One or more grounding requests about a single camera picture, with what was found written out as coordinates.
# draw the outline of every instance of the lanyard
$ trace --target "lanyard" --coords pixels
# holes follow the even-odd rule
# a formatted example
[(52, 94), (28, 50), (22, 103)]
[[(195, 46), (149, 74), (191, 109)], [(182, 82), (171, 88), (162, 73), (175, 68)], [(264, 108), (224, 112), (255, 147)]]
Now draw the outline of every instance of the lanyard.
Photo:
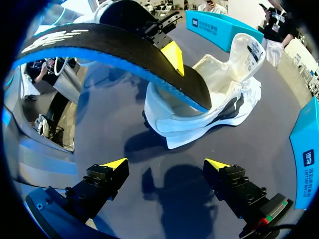
[(281, 14), (280, 14), (280, 17), (278, 17), (278, 13), (277, 13), (277, 9), (276, 9), (276, 8), (275, 8), (275, 11), (276, 11), (276, 18), (278, 18), (278, 19), (277, 19), (277, 22), (276, 22), (276, 25), (278, 25), (281, 16), (285, 13), (285, 10), (282, 10), (282, 12), (281, 12)]

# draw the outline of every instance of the black t-shirt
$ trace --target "black t-shirt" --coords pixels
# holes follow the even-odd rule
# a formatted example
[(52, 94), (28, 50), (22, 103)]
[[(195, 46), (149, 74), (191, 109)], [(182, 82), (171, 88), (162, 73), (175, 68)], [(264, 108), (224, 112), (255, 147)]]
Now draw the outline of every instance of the black t-shirt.
[[(30, 78), (32, 79), (32, 83), (35, 83), (35, 78), (38, 77), (38, 75), (40, 75), (41, 72), (41, 68), (42, 68), (42, 64), (45, 62), (44, 59), (42, 60), (37, 60), (34, 62), (29, 62), (26, 65), (26, 73), (30, 76)], [(63, 62), (64, 60), (60, 60), (58, 59), (58, 65), (57, 65), (57, 71), (59, 72), (63, 66)], [(51, 67), (48, 67), (48, 71), (47, 73), (42, 77), (42, 80), (46, 81), (47, 83), (49, 83), (50, 85), (54, 85), (55, 82), (57, 81), (58, 76), (56, 76), (54, 74), (54, 65)]]
[[(297, 29), (289, 13), (285, 12), (282, 16), (280, 16), (281, 11), (276, 11), (273, 7), (269, 8), (269, 11), (271, 14), (269, 24), (265, 26), (264, 29), (264, 38), (271, 41), (282, 42), (288, 34), (297, 37)], [(273, 26), (277, 23), (278, 19), (278, 25), (280, 27), (278, 32), (276, 32), (273, 30)]]

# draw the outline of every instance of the phone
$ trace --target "phone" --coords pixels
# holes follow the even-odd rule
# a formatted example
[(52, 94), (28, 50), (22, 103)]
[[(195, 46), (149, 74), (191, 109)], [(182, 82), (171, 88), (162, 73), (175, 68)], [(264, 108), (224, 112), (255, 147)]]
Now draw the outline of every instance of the phone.
[(268, 8), (266, 8), (265, 5), (263, 5), (263, 4), (261, 4), (261, 3), (260, 3), (259, 5), (260, 5), (264, 10), (268, 10)]

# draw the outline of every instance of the blue display stand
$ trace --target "blue display stand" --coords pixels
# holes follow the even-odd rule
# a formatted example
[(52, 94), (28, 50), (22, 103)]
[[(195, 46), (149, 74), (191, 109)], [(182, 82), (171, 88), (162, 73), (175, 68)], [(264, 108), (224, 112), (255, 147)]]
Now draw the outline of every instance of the blue display stand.
[(264, 35), (258, 30), (229, 16), (206, 12), (186, 11), (186, 26), (207, 40), (215, 43), (224, 51), (229, 52), (231, 43), (237, 33), (246, 33), (257, 39), (260, 43)]
[(296, 209), (306, 209), (319, 185), (319, 104), (316, 97), (300, 111), (290, 135), (297, 169)]

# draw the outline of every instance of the logo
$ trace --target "logo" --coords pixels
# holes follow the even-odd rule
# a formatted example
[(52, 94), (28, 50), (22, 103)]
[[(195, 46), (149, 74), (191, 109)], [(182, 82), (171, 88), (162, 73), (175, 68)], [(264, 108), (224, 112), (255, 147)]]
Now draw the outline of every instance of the logo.
[(56, 42), (59, 41), (64, 41), (67, 38), (72, 38), (76, 35), (80, 35), (83, 32), (88, 32), (89, 30), (73, 30), (71, 32), (66, 32), (66, 31), (58, 31), (58, 32), (54, 32), (54, 33), (49, 33), (46, 34), (42, 37), (40, 37), (39, 39), (36, 39), (31, 45), (29, 45), (28, 47), (26, 47), (25, 49), (23, 49), (21, 51), (21, 53), (27, 52), (27, 51), (31, 51), (39, 46), (47, 46), (47, 45), (51, 45), (54, 44)]
[(198, 27), (198, 20), (196, 18), (193, 18), (193, 26)]
[(314, 150), (311, 149), (307, 152), (303, 153), (303, 158), (304, 158), (304, 167), (313, 165), (315, 163), (315, 153)]

